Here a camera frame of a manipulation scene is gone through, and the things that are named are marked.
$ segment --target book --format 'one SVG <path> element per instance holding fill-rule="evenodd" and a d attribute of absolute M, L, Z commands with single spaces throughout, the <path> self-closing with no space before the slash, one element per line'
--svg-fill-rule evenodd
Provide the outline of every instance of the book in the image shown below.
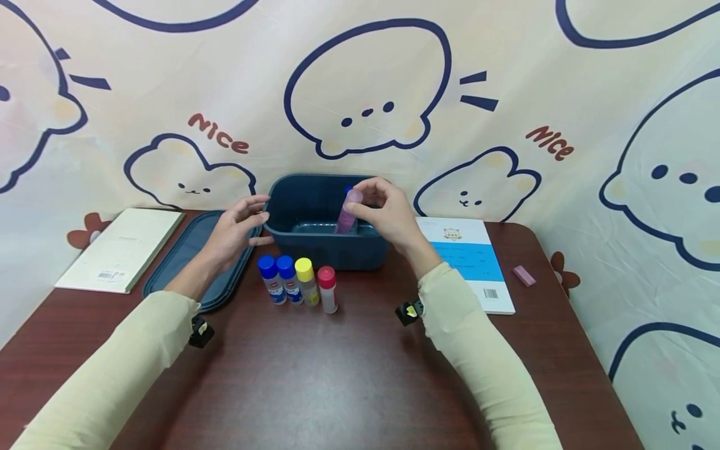
<path fill-rule="evenodd" d="M 182 212 L 142 208 L 121 212 L 55 287 L 129 294 L 182 216 Z"/>
<path fill-rule="evenodd" d="M 440 257 L 467 281 L 487 314 L 515 314 L 485 222 L 440 217 L 416 220 Z"/>

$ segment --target fabric backdrop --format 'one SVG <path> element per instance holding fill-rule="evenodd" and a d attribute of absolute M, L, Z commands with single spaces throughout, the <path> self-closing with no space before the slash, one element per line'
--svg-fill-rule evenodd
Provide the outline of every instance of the fabric backdrop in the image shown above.
<path fill-rule="evenodd" d="M 719 11 L 0 0 L 0 345 L 126 207 L 377 174 L 532 228 L 647 448 L 715 448 Z"/>

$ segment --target red cap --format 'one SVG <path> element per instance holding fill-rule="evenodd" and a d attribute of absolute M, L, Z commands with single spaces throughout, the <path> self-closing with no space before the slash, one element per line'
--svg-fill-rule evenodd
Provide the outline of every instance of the red cap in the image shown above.
<path fill-rule="evenodd" d="M 335 287 L 335 270 L 330 266 L 323 266 L 318 269 L 318 284 L 323 289 Z"/>

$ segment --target beige long sleeve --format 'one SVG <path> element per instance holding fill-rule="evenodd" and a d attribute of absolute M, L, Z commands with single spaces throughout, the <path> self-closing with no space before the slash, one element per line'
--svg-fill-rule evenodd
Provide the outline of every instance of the beige long sleeve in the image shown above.
<path fill-rule="evenodd" d="M 427 336 L 470 388 L 498 450 L 561 449 L 530 374 L 458 271 L 442 263 L 419 289 Z"/>
<path fill-rule="evenodd" d="M 187 345 L 198 308 L 173 292 L 148 296 L 50 398 L 11 450 L 108 449 Z"/>

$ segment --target blue cap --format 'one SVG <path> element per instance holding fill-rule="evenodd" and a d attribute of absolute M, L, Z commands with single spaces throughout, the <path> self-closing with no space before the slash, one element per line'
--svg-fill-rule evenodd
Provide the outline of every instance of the blue cap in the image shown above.
<path fill-rule="evenodd" d="M 277 275 L 275 258 L 270 255 L 263 255 L 260 257 L 258 260 L 258 268 L 260 268 L 260 275 L 264 279 L 273 279 Z"/>
<path fill-rule="evenodd" d="M 277 271 L 282 279 L 291 279 L 295 276 L 295 262 L 288 255 L 277 259 Z"/>

